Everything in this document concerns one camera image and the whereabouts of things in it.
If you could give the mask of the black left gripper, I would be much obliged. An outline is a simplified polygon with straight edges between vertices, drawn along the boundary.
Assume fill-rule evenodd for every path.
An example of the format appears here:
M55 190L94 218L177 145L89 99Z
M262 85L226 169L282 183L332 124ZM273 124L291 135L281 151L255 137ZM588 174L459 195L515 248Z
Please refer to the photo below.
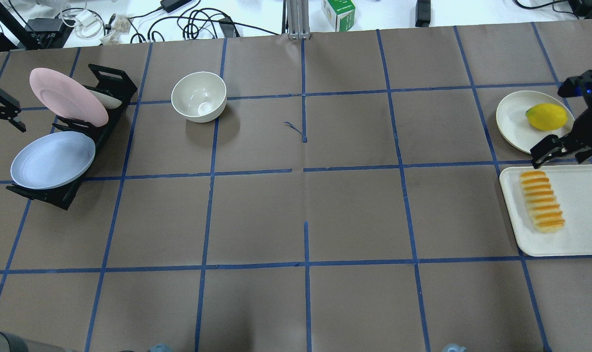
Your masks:
M26 126L19 118L21 111L19 101L0 88L0 119L7 120L20 132L25 133Z

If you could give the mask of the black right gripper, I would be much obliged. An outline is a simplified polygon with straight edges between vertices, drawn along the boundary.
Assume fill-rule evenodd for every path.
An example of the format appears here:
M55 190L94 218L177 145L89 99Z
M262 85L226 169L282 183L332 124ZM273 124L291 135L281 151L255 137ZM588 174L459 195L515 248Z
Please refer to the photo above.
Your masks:
M571 131L562 140L555 134L548 134L530 148L534 169L570 154L575 156L577 163L592 157L592 70L567 78L557 93L564 98L582 97L587 107L575 118Z

